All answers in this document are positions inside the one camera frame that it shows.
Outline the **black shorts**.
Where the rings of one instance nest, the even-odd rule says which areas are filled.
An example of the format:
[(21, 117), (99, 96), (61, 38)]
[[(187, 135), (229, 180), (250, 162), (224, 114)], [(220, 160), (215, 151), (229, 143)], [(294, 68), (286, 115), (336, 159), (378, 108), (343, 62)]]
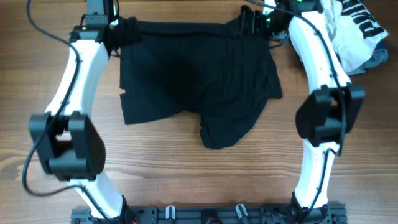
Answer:
[(120, 18), (121, 108), (126, 124), (200, 116), (205, 147), (235, 145), (269, 99), (282, 97), (266, 18), (243, 5), (225, 23), (147, 22)]

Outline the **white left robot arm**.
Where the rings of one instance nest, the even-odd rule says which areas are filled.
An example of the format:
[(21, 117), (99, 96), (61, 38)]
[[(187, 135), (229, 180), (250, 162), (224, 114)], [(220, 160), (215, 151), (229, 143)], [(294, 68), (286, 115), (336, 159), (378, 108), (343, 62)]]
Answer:
[(105, 146), (91, 122), (100, 76), (112, 46), (113, 16), (89, 15), (66, 41), (69, 56), (60, 86), (44, 114), (33, 115), (29, 129), (45, 173), (75, 189), (95, 223), (123, 220), (126, 203), (104, 171)]

